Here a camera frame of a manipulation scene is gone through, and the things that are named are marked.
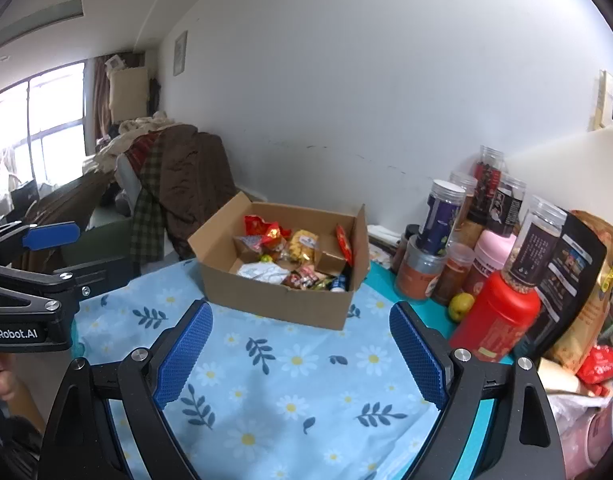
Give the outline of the person's left hand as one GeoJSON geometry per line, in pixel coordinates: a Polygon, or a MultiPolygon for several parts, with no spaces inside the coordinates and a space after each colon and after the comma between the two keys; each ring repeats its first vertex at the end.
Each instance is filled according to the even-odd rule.
{"type": "Polygon", "coordinates": [[[10,401],[15,396],[16,391],[15,356],[9,353],[0,353],[0,400],[10,401]]]}

